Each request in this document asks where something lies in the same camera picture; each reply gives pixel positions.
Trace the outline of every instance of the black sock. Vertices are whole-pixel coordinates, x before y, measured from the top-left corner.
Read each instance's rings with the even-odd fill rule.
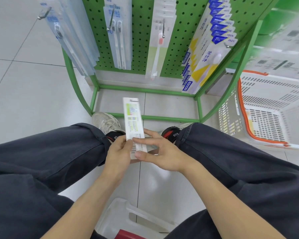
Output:
[[[108,134],[106,134],[107,138],[114,142],[119,136],[125,135],[125,132],[123,131],[111,131]]]
[[[171,143],[175,142],[181,130],[178,127],[171,126],[162,132],[162,137],[169,140]]]

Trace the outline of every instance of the hand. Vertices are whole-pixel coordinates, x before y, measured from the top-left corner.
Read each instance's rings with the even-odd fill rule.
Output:
[[[126,141],[125,135],[119,136],[107,152],[102,175],[119,185],[131,162],[132,147],[132,140]]]
[[[133,138],[135,143],[146,145],[156,145],[158,149],[152,150],[148,153],[137,151],[135,157],[141,161],[151,162],[158,167],[183,173],[185,168],[195,161],[192,157],[178,149],[166,138],[160,136],[157,132],[144,129],[144,133],[151,136],[151,138]]]

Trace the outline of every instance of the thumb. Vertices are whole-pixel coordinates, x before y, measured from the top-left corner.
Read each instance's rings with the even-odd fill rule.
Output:
[[[130,152],[132,150],[132,147],[133,147],[133,141],[129,139],[126,141],[123,149]]]
[[[144,162],[151,162],[156,164],[157,161],[157,156],[156,155],[152,155],[143,151],[136,151],[135,152],[135,157],[141,161]]]

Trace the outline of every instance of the forearm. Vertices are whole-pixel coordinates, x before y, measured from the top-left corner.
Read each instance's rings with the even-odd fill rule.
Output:
[[[196,160],[182,173],[202,199],[223,239],[285,238]]]
[[[41,239],[88,239],[117,181],[101,175]]]

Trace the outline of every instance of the metal hook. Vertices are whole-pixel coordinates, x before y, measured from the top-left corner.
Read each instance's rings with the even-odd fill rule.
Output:
[[[42,20],[42,19],[46,18],[48,16],[49,12],[51,11],[51,9],[52,9],[51,7],[48,7],[48,9],[45,13],[42,10],[41,13],[38,16],[38,19]]]
[[[162,36],[162,38],[165,38],[164,31],[165,31],[165,18],[163,18],[163,36]]]
[[[114,15],[114,10],[116,8],[116,5],[113,4],[113,9],[112,9],[112,15],[111,15],[111,20],[110,20],[110,25],[108,26],[108,28],[106,28],[107,31],[110,31],[111,27],[112,27],[112,20],[113,20],[113,15]]]

